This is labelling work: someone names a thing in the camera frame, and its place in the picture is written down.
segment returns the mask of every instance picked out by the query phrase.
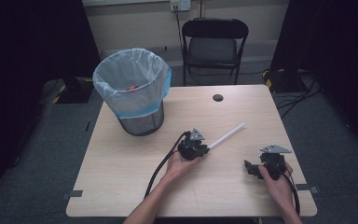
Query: power cord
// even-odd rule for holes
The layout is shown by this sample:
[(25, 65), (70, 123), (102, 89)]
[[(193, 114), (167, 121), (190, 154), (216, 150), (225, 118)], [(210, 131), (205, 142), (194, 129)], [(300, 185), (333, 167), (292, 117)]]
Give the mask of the power cord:
[(158, 167), (156, 168), (155, 172), (153, 173), (152, 177), (150, 178), (149, 185), (147, 186), (147, 190), (146, 190), (146, 193), (145, 193), (145, 198), (147, 197), (147, 195), (149, 195), (150, 190), (152, 189), (152, 186), (153, 186), (153, 182), (154, 182), (154, 180), (156, 179), (156, 176), (157, 176), (159, 170), (162, 168), (162, 166), (165, 164), (165, 162), (167, 162), (167, 160), (170, 158), (170, 156), (171, 156), (173, 153), (177, 152), (177, 150), (176, 150), (176, 151), (174, 151), (174, 150), (175, 150), (176, 147), (178, 146), (180, 140), (181, 140), (185, 135), (187, 135), (188, 133), (189, 133), (189, 132), (184, 132), (184, 133), (182, 133), (182, 134), (179, 136), (178, 140), (175, 142), (175, 144), (173, 145), (173, 147), (171, 148), (171, 150), (168, 152), (168, 154), (165, 156), (165, 158), (161, 161), (161, 163), (160, 163), (160, 164), (158, 165)]
[(282, 108), (290, 105), (290, 107), (283, 113), (283, 115), (281, 115), (281, 119), (283, 119), (293, 109), (293, 107), (295, 107), (299, 102), (301, 102), (305, 99), (308, 99), (311, 96), (316, 95), (317, 93), (319, 93), (321, 91), (321, 88), (319, 88), (316, 92), (314, 92), (313, 94), (310, 94), (315, 82), (316, 82), (316, 78), (313, 79), (312, 83), (310, 84), (309, 89), (305, 93), (303, 93), (301, 96), (297, 96), (297, 98), (293, 99), (293, 100), (284, 100), (284, 101), (291, 101), (291, 102), (286, 105), (281, 105), (281, 106), (277, 107), (277, 109), (279, 110), (279, 109), (282, 109)]
[(180, 41), (180, 51), (182, 53), (182, 58), (183, 58), (183, 43), (182, 43), (182, 34), (180, 31), (180, 24), (179, 24), (179, 10), (178, 10), (178, 6), (174, 6), (173, 7), (173, 12), (175, 13), (175, 17), (176, 17), (176, 22), (178, 24), (178, 34), (179, 34), (179, 41)]
[(200, 0), (200, 17), (202, 18), (202, 7), (203, 7), (203, 3), (202, 0)]
[(287, 177), (286, 174), (282, 174), (282, 175), (287, 180), (287, 182), (289, 183), (290, 188), (292, 189), (293, 196), (295, 197), (296, 212), (300, 216), (300, 200), (298, 199), (298, 193), (297, 193), (297, 189), (296, 189), (296, 186), (295, 186), (295, 181), (293, 180), (292, 175), (290, 175), (291, 180), (289, 179), (289, 177)]

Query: folding chair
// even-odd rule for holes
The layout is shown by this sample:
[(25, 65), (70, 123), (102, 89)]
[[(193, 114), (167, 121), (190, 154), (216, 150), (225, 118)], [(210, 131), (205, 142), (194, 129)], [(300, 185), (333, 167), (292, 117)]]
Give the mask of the folding chair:
[[(248, 34), (248, 26), (236, 19), (196, 18), (187, 21), (182, 27), (183, 85), (186, 85), (186, 69), (191, 74), (190, 67), (231, 69), (230, 76), (236, 69), (236, 85)], [(237, 40), (241, 41), (238, 50)]]

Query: white wall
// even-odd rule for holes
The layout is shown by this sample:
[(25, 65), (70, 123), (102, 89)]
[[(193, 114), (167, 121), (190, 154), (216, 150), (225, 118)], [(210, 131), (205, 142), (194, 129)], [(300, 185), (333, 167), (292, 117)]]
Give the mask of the white wall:
[[(247, 44), (276, 43), (289, 0), (204, 0), (204, 17), (236, 18), (249, 26)], [(179, 13), (180, 25), (199, 16), (199, 1)], [(170, 3), (85, 7), (98, 50), (180, 45)]]

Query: trash can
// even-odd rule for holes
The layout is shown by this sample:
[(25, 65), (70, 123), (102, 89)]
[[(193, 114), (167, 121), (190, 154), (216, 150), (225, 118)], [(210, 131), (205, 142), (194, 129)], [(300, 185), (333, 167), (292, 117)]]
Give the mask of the trash can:
[(92, 79), (123, 129), (144, 136), (164, 121), (163, 99), (170, 90), (171, 74), (171, 68), (153, 52), (126, 49), (104, 59)]

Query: wooden table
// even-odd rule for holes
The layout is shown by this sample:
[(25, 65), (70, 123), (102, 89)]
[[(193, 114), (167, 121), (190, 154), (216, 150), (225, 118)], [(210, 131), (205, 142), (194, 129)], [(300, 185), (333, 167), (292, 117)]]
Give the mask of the wooden table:
[[(224, 97), (213, 100), (215, 94)], [(269, 89), (264, 85), (176, 87), (164, 99), (165, 120), (148, 136), (132, 136), (103, 104), (66, 213), (70, 217), (126, 217), (143, 199), (151, 175), (185, 131), (196, 127), (210, 145), (240, 123), (246, 126), (211, 150), (167, 196), (159, 217), (271, 217), (280, 213), (264, 180), (248, 175), (243, 160), (260, 163), (261, 147), (292, 149)], [(296, 154), (285, 154), (296, 184), (305, 184)], [(159, 172), (155, 185), (166, 167)], [(317, 209), (308, 190), (298, 192), (301, 216)]]

